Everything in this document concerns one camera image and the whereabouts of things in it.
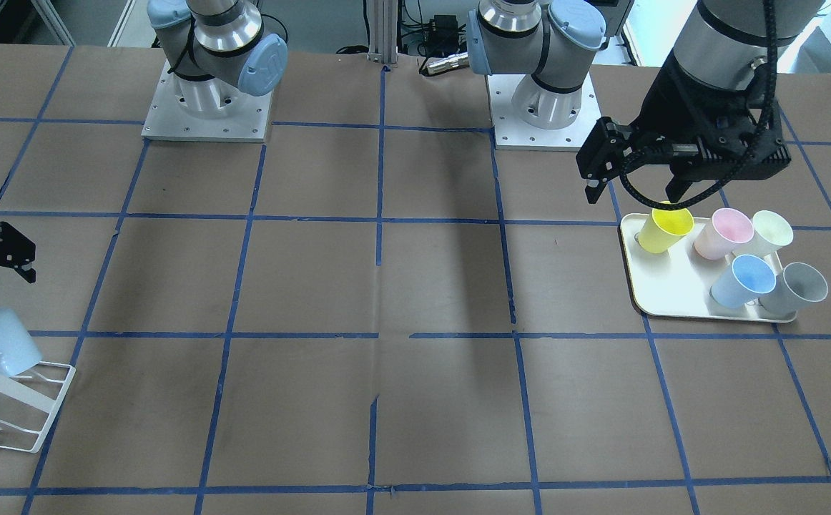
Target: white tray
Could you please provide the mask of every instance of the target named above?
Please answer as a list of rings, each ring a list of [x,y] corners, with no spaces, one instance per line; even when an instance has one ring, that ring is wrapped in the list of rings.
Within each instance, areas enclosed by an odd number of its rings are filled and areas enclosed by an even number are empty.
[[[733,255],[723,260],[705,260],[692,247],[709,218],[696,218],[694,228],[676,245],[663,254],[651,254],[635,240],[644,227],[647,215],[625,215],[619,224],[622,254],[631,283],[631,296],[642,312],[655,316],[683,318],[713,318],[745,320],[745,322],[792,322],[797,313],[778,315],[769,313],[758,303],[729,309],[711,298],[710,288],[726,270]],[[781,272],[777,253],[768,255],[765,262],[775,274]]]

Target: plastic cup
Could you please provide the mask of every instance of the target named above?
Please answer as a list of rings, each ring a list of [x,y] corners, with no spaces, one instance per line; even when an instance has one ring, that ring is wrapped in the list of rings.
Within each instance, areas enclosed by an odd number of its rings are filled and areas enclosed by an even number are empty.
[[[778,284],[759,302],[771,313],[785,314],[821,303],[828,296],[828,283],[819,270],[807,263],[791,263],[778,276]]]
[[[696,252],[706,260],[720,260],[734,248],[752,240],[752,222],[742,212],[729,207],[718,209],[711,215],[696,238]]]
[[[651,209],[644,227],[638,232],[638,244],[651,254],[660,254],[686,237],[693,227],[694,219],[688,209]]]
[[[781,247],[791,245],[794,241],[794,229],[788,224],[784,216],[773,211],[759,211],[752,216],[752,226],[755,228],[755,235],[749,243],[734,249],[733,253],[758,255],[764,258],[765,255],[778,251]]]
[[[775,271],[759,257],[744,254],[733,259],[711,286],[711,297],[736,309],[775,289]]]
[[[0,308],[0,374],[16,376],[32,368],[43,355],[16,313]]]

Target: metal base plate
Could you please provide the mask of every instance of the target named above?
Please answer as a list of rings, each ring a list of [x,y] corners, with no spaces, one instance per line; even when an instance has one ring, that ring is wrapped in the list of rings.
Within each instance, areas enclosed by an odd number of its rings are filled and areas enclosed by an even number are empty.
[[[531,126],[514,111],[511,98],[523,78],[524,75],[488,76],[488,103],[491,121],[495,124],[495,147],[502,150],[578,151],[601,116],[590,75],[584,79],[584,102],[575,123],[557,130]]]
[[[723,260],[705,260],[693,248],[709,218],[696,218],[696,225],[685,238],[663,254],[651,254],[635,239],[647,215],[625,215],[619,224],[622,253],[631,283],[631,296],[642,312],[655,316],[745,320],[745,322],[787,323],[796,313],[769,313],[758,300],[735,310],[721,306],[711,298],[711,285],[726,270],[733,255]],[[775,274],[781,273],[778,253],[768,255],[765,262]]]
[[[230,117],[197,118],[181,107],[174,94],[173,75],[167,73],[169,68],[165,62],[152,105],[145,115],[143,137],[162,141],[265,142],[272,92],[264,97],[241,94]]]

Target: blue cup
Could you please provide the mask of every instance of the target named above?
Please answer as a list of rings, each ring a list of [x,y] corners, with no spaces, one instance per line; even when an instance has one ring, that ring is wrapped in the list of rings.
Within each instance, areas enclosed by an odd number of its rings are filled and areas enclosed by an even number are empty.
[[[755,255],[738,255],[711,286],[711,297],[736,309],[775,289],[775,271]]]

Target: braided black cable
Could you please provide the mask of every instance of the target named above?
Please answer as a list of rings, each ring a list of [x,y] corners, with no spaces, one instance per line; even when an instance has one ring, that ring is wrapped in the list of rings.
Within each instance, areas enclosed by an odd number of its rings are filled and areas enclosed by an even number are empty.
[[[775,108],[775,88],[778,83],[778,23],[775,19],[775,0],[762,0],[762,6],[765,14],[765,41],[766,41],[766,55],[768,58],[768,76],[765,81],[765,98],[762,99],[762,113],[759,115],[759,123],[756,124],[755,131],[752,132],[752,143],[758,143],[759,138],[769,130],[772,124],[772,114]],[[660,203],[655,202],[647,196],[644,196],[638,189],[635,189],[629,180],[628,174],[634,169],[639,161],[644,159],[648,154],[659,152],[658,149],[645,147],[645,149],[636,150],[625,157],[622,166],[619,168],[619,181],[626,192],[632,196],[636,201],[650,207],[651,209],[660,209],[663,211],[677,211],[679,209],[686,209],[711,195],[719,192],[727,183],[736,179],[736,176],[746,167],[755,164],[755,152],[748,147],[745,153],[734,163],[733,167],[727,172],[722,179],[717,180],[709,189],[704,190],[691,199],[678,203]]]

